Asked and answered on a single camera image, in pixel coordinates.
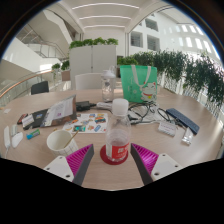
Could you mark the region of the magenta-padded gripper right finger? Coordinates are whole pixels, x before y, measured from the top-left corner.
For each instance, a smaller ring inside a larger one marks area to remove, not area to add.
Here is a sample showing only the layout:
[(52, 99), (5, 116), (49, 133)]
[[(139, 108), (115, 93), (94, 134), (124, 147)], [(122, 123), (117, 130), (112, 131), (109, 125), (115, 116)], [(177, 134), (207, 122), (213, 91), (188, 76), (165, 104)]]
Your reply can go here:
[(134, 143), (131, 144), (130, 152), (144, 185), (182, 169), (182, 166), (166, 153), (156, 154)]

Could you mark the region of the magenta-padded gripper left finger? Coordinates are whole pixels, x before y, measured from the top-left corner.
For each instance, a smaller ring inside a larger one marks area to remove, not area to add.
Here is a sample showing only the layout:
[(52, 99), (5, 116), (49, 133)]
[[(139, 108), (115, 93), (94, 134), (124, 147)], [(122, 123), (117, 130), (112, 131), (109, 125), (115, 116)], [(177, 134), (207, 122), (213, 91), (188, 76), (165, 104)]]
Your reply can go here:
[(81, 186), (94, 155), (94, 146), (87, 145), (68, 156), (58, 156), (44, 170)]

